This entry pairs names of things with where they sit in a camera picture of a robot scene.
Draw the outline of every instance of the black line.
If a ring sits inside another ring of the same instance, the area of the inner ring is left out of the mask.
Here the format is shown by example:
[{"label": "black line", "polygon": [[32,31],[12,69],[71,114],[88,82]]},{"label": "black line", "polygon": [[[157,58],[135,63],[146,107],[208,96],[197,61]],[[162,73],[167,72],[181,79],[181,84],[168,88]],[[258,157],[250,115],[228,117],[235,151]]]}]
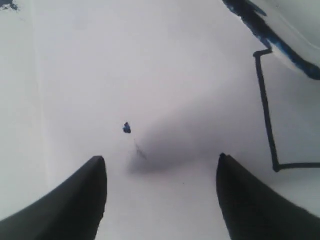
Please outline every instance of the black line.
[{"label": "black line", "polygon": [[267,97],[266,84],[264,79],[264,74],[262,71],[261,57],[264,55],[272,54],[272,50],[266,49],[262,51],[256,51],[253,56],[255,58],[255,68],[256,74],[259,80],[259,87],[261,93],[261,100],[264,112],[264,120],[265,120],[265,128],[268,136],[273,170],[278,173],[280,170],[285,169],[315,169],[320,168],[320,162],[299,162],[299,163],[286,163],[280,164],[278,159],[278,153],[276,148],[276,142],[274,138],[274,133],[272,130],[271,117],[270,117],[270,109]]}]

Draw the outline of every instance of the black triangular object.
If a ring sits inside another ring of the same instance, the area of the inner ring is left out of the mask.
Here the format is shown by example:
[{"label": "black triangular object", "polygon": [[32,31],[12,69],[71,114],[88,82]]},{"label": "black triangular object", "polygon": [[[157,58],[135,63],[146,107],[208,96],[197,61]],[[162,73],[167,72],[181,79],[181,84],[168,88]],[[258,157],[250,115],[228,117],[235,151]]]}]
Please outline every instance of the black triangular object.
[{"label": "black triangular object", "polygon": [[95,156],[48,195],[0,221],[0,240],[94,240],[106,202],[106,163]]},{"label": "black triangular object", "polygon": [[222,154],[217,196],[232,240],[319,240],[320,219],[286,200]]}]

